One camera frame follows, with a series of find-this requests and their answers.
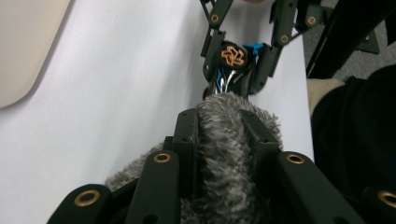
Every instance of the fluffy gray fur object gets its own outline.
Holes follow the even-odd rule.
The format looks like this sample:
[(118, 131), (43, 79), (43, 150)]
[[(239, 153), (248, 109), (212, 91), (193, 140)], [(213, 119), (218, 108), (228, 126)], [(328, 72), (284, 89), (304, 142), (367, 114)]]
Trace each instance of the fluffy gray fur object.
[[(199, 152), (203, 161), (200, 172), (203, 195), (182, 200), (181, 223), (270, 223), (266, 201), (249, 176), (251, 155), (248, 137), (239, 110), (255, 113), (279, 141), (277, 117), (259, 109), (232, 93), (208, 97), (197, 106), (199, 120)], [(152, 148), (140, 159), (132, 161), (122, 171), (111, 176), (106, 185), (115, 190), (138, 178), (146, 157), (161, 150)]]

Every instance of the mounting hole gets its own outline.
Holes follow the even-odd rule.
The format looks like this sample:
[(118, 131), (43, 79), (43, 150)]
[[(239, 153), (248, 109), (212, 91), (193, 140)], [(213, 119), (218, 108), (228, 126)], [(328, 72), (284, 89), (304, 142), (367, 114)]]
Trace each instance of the mounting hole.
[(213, 22), (218, 22), (218, 21), (219, 21), (219, 16), (216, 15), (216, 14), (213, 15), (213, 16), (212, 16), (212, 21), (213, 21)]
[(171, 160), (171, 155), (168, 153), (160, 153), (155, 155), (154, 160), (158, 163), (164, 163)]
[(396, 194), (381, 190), (378, 192), (378, 198), (390, 207), (396, 208)]
[(335, 224), (349, 224), (349, 222), (343, 217), (335, 217), (334, 223)]
[(158, 221), (158, 217), (154, 214), (148, 214), (143, 217), (143, 224), (155, 224)]
[(78, 207), (85, 207), (98, 201), (100, 197), (99, 191), (96, 189), (88, 189), (81, 192), (75, 199), (75, 205)]
[(289, 162), (292, 162), (294, 164), (303, 164), (305, 162), (305, 160), (302, 157), (297, 156), (295, 154), (289, 154), (286, 157), (286, 160), (288, 160)]

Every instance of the brass screw insert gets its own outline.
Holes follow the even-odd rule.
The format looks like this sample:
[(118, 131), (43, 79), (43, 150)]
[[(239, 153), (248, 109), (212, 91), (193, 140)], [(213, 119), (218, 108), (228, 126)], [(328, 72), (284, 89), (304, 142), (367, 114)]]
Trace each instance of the brass screw insert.
[(315, 25), (317, 23), (317, 18), (310, 16), (308, 17), (308, 24)]
[(286, 35), (282, 35), (280, 37), (280, 41), (284, 44), (287, 44), (289, 42), (289, 38)]
[(212, 21), (213, 21), (213, 22), (218, 22), (218, 21), (219, 21), (219, 16), (216, 15), (216, 14), (214, 14), (214, 15), (212, 16)]
[(168, 153), (160, 153), (155, 155), (154, 160), (158, 163), (164, 163), (170, 161), (171, 158), (171, 155), (169, 155)]
[(289, 154), (286, 157), (286, 160), (294, 164), (303, 164), (305, 162), (304, 158), (297, 156), (295, 154)]
[[(92, 194), (93, 197), (90, 197), (90, 199), (85, 200), (83, 199), (84, 196)], [(97, 191), (96, 189), (88, 189), (85, 190), (84, 192), (81, 192), (77, 198), (75, 199), (75, 205), (77, 205), (78, 207), (85, 207), (88, 206), (90, 204), (95, 203), (100, 197), (100, 193), (99, 191)]]
[(396, 208), (396, 194), (381, 190), (378, 192), (377, 196), (383, 203)]

